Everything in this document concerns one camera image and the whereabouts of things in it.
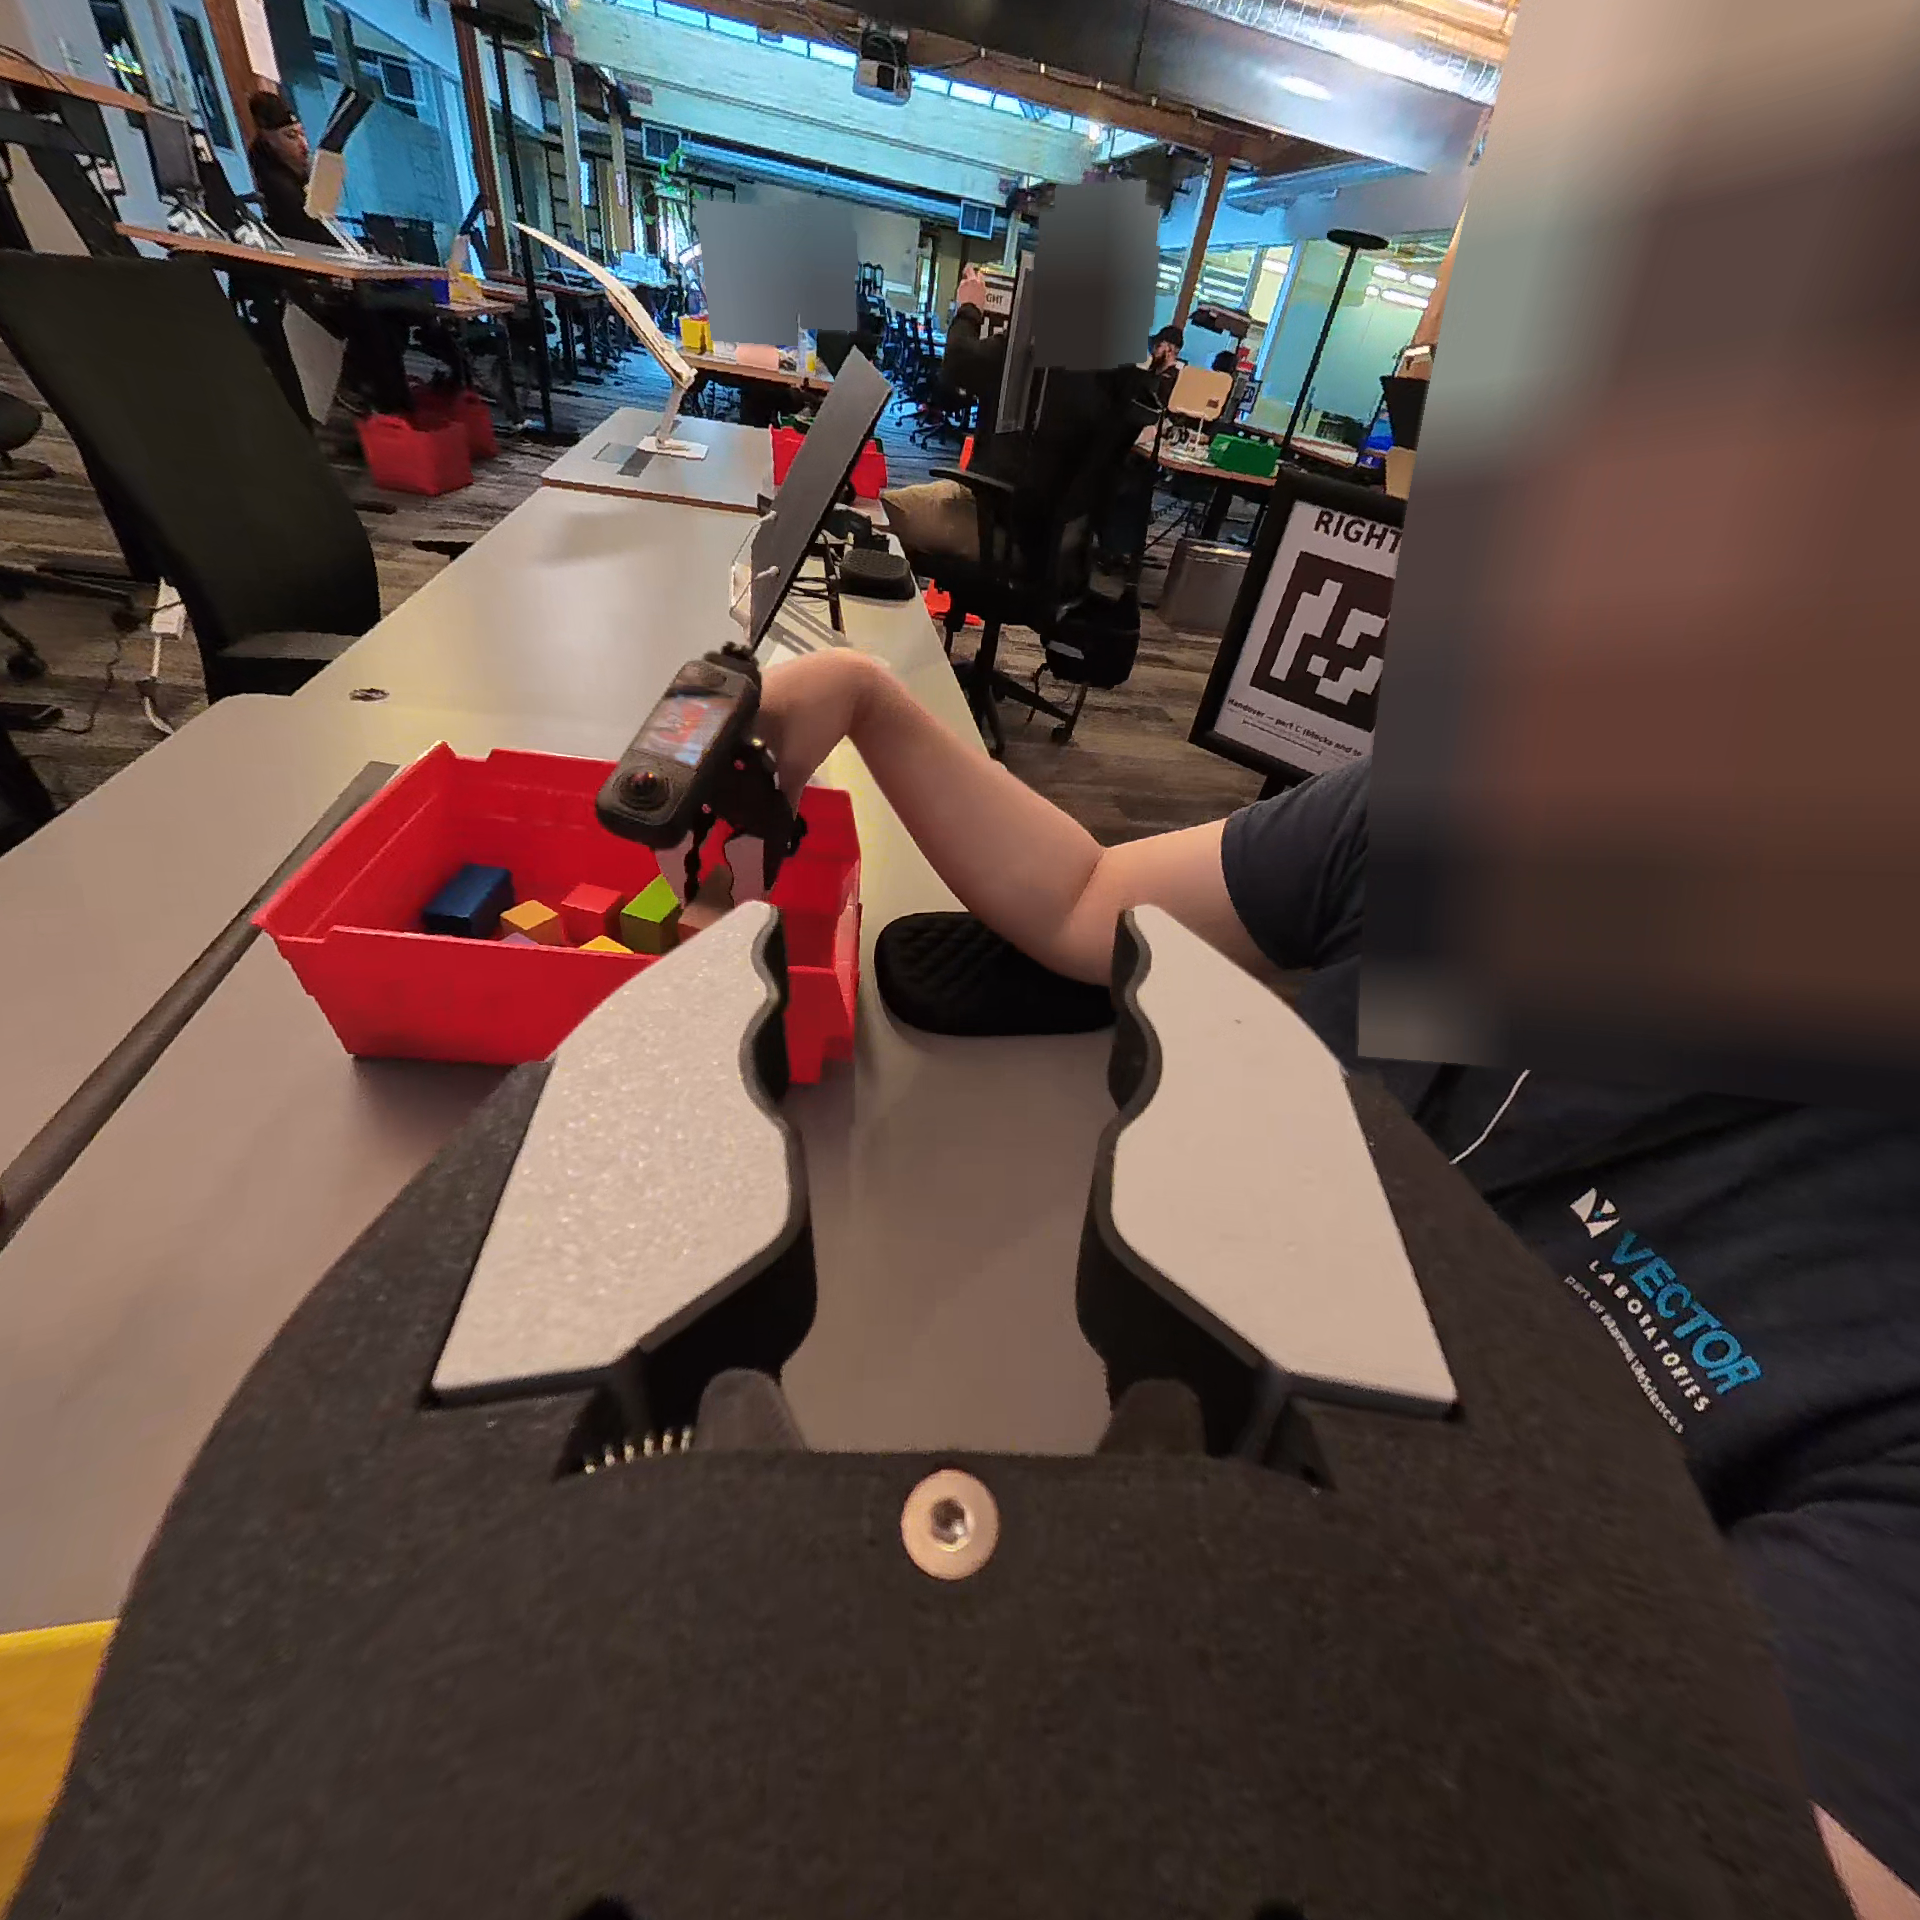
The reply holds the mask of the yellow plastic bin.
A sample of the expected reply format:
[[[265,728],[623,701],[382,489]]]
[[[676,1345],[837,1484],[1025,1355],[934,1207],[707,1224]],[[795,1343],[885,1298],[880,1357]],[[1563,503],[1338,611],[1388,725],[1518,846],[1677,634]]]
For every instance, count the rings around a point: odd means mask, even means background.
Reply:
[[[2,1902],[61,1796],[118,1619],[2,1635]]]

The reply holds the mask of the red plastic bin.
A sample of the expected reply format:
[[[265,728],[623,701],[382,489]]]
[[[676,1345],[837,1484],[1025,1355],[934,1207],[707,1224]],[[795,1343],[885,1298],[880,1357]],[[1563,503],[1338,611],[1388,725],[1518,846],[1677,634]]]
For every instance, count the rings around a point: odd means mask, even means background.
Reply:
[[[350,1055],[519,1065],[547,1058],[649,955],[426,933],[466,864],[503,869],[518,898],[560,907],[579,883],[653,879],[653,853],[606,831],[592,798],[611,760],[432,744],[294,872],[253,923],[274,940]],[[791,1080],[818,1085],[854,1052],[860,831],[846,791],[804,791],[810,831],[781,869]]]
[[[773,489],[779,491],[785,483],[792,465],[798,461],[800,453],[804,451],[807,427],[801,425],[774,425],[769,429],[769,451],[773,451]],[[885,445],[878,437],[868,437],[860,449],[860,454],[850,469],[850,487],[852,496],[860,498],[878,498],[889,487],[889,472],[888,472]]]

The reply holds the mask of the white stand with dark board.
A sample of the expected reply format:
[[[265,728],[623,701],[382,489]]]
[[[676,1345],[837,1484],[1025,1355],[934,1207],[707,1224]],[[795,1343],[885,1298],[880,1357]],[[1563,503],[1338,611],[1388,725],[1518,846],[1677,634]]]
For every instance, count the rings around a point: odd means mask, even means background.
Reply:
[[[872,359],[850,349],[769,510],[734,558],[730,613],[739,650],[753,653],[765,640],[892,392]]]

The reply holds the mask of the person's right forearm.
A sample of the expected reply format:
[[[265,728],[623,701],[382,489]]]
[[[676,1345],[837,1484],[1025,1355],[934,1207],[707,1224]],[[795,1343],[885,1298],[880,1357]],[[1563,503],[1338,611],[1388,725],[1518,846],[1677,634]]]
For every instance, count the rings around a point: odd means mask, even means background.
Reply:
[[[1106,848],[901,682],[846,743],[961,907],[1044,967],[1107,981],[1120,918],[1143,906],[1261,967],[1226,894],[1225,822]]]

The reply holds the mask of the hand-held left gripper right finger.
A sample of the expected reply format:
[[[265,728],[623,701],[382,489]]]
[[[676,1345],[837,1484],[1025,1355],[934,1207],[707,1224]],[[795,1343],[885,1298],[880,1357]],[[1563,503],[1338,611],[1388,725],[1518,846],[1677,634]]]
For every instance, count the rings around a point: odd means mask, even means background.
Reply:
[[[1446,1419],[1456,1382],[1345,1071],[1165,907],[1116,926],[1116,1105],[1077,1318],[1115,1405],[1176,1382],[1213,1456],[1272,1461],[1307,1401]]]

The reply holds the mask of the person's right hand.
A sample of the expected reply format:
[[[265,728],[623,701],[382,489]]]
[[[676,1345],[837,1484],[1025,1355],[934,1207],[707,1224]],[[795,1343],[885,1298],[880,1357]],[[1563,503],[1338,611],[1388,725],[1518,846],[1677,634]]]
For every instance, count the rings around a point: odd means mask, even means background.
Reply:
[[[883,661],[852,650],[810,653],[768,666],[757,738],[773,758],[781,792],[795,801],[830,753],[897,689],[898,681]]]

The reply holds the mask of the black tripod pole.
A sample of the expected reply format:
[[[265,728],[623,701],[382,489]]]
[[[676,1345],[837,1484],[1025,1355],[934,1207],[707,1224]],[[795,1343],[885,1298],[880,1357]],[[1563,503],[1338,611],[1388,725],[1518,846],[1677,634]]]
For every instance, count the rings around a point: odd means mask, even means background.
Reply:
[[[557,420],[555,407],[555,359],[547,342],[547,309],[543,303],[536,250],[521,218],[529,213],[525,176],[519,168],[518,123],[511,86],[509,42],[529,47],[540,36],[536,5],[498,3],[450,3],[456,20],[456,47],[465,75],[465,102],[473,152],[488,148],[488,158],[475,158],[482,174],[489,218],[498,227],[501,250],[518,252],[519,284],[536,336],[536,376],[540,392],[540,425],[525,427],[536,443],[564,451],[579,437]]]

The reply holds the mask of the white tilted sheet stand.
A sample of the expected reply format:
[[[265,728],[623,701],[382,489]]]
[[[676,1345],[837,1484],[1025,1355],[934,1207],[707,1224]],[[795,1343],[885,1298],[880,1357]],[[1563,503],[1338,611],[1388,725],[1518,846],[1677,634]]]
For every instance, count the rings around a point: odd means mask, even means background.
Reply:
[[[663,368],[663,372],[672,381],[674,391],[667,407],[660,413],[660,425],[640,441],[640,451],[688,461],[705,460],[707,449],[704,443],[682,441],[676,437],[685,397],[690,396],[697,381],[697,371],[682,353],[682,349],[676,346],[674,340],[650,318],[650,311],[642,303],[637,292],[628,288],[611,268],[592,263],[586,252],[579,252],[576,248],[543,232],[540,227],[533,227],[525,221],[514,221],[514,227],[529,242],[539,242],[543,248],[557,252],[565,263],[574,265],[581,273],[586,273],[595,282],[595,288],[610,299],[619,318],[634,333],[637,342],[644,349],[649,349],[650,359]]]

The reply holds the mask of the white power strip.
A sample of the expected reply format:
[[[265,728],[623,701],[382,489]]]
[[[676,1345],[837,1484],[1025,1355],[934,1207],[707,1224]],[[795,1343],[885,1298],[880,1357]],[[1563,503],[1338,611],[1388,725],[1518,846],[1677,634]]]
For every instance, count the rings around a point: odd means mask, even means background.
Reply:
[[[166,648],[171,640],[181,638],[184,630],[186,611],[179,591],[162,582],[153,616],[147,619],[147,666],[134,682],[145,724],[158,738],[172,738],[178,733],[176,722],[163,713],[162,697]]]

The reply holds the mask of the black office chair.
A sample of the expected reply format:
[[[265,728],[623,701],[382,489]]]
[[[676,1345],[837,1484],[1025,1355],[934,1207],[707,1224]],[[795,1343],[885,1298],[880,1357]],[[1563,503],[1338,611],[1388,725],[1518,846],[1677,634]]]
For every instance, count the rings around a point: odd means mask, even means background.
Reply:
[[[2,330],[179,588],[212,701],[299,693],[380,623],[370,536],[209,268],[7,250]]]
[[[955,665],[955,677],[994,756],[1007,747],[1001,699],[1058,722],[1058,743],[1081,717],[999,671],[1007,628],[1030,628],[1046,668],[1077,697],[1123,685],[1138,660],[1138,586],[1097,588],[1093,563],[1123,465],[1153,419],[1143,372],[1046,372],[1031,429],[997,437],[968,469],[936,472],[971,500],[976,557],[923,558],[920,573],[948,598],[947,648],[969,616],[981,620],[976,653]]]

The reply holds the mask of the black foam pad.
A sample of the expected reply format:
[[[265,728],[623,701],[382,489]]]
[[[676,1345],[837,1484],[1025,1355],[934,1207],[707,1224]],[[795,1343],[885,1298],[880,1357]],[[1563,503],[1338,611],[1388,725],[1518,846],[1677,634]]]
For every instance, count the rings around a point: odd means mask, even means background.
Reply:
[[[1044,967],[968,913],[885,926],[876,983],[888,1014],[938,1039],[1066,1039],[1116,1022],[1107,986]]]

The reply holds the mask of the grey storage box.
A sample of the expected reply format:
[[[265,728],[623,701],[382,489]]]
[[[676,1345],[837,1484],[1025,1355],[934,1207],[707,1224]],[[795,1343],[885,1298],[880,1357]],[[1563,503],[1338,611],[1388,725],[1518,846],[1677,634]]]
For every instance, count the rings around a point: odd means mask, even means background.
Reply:
[[[1157,611],[1176,632],[1223,637],[1237,611],[1253,552],[1239,542],[1183,536],[1165,570]]]

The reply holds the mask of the grey board on pole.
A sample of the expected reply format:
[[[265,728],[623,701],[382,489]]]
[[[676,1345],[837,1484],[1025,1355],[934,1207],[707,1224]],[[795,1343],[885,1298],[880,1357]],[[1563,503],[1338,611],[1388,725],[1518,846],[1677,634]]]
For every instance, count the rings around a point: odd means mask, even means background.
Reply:
[[[1037,294],[1039,250],[1023,252],[1013,281],[1010,309],[1004,330],[1004,359],[994,410],[994,434],[1023,434],[1030,413],[1030,396],[1037,371]]]

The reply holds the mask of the framed tag sign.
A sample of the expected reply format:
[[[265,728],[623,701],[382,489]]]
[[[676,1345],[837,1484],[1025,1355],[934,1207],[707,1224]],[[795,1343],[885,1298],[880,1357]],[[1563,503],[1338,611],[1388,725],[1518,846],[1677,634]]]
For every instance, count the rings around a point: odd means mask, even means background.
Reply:
[[[1374,750],[1403,503],[1285,465],[1190,743],[1272,791]]]

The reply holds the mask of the black floor lamp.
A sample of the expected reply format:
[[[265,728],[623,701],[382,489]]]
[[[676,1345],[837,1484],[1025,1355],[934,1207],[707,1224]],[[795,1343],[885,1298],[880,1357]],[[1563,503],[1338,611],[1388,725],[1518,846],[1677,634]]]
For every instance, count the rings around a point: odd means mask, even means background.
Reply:
[[[1310,404],[1310,392],[1315,388],[1319,366],[1321,366],[1321,360],[1327,352],[1333,327],[1340,318],[1340,303],[1347,297],[1347,288],[1353,278],[1355,263],[1357,263],[1361,252],[1377,252],[1386,247],[1386,236],[1380,236],[1378,232],[1357,230],[1357,227],[1333,227],[1330,235],[1327,235],[1327,242],[1338,244],[1345,250],[1345,260],[1340,265],[1340,275],[1334,281],[1323,323],[1319,329],[1315,349],[1310,353],[1310,366],[1304,371],[1299,396],[1294,400],[1294,410],[1290,413],[1290,422],[1285,427],[1285,439],[1281,439],[1285,460],[1290,460],[1294,454],[1294,445],[1295,445],[1295,439],[1299,439],[1299,427],[1303,425],[1303,416],[1304,416],[1307,404]]]

